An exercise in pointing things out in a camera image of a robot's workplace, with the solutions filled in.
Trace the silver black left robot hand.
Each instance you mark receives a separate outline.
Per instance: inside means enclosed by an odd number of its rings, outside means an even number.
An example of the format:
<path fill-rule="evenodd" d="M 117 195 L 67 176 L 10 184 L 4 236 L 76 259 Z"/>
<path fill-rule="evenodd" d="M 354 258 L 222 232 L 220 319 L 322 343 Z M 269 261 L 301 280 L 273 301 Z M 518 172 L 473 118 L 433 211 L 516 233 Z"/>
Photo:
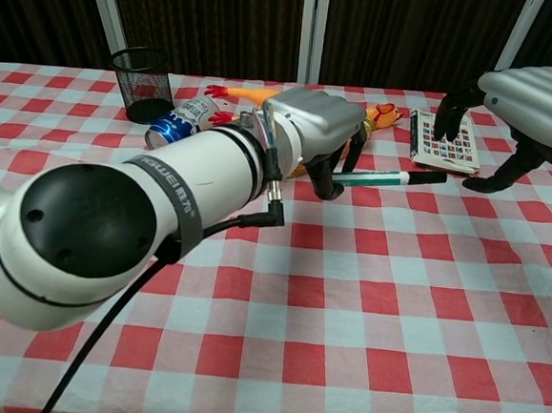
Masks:
<path fill-rule="evenodd" d="M 275 117 L 293 126 L 300 142 L 298 156 L 282 173 L 290 175 L 301 164 L 316 196 L 325 201 L 336 199 L 343 188 L 334 182 L 332 172 L 350 138 L 364 130 L 364 107 L 303 87 L 288 89 L 266 101 Z"/>

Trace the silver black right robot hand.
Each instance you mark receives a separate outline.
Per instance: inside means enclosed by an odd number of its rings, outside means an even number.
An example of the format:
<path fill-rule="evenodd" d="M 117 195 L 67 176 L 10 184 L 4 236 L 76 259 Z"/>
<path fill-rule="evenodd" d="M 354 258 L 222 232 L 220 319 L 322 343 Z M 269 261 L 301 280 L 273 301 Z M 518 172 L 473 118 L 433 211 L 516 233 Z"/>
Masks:
<path fill-rule="evenodd" d="M 458 137 L 462 117 L 483 106 L 510 129 L 516 151 L 487 178 L 468 177 L 462 186 L 491 194 L 510 188 L 544 162 L 552 164 L 552 67 L 521 67 L 485 72 L 441 100 L 435 139 Z"/>

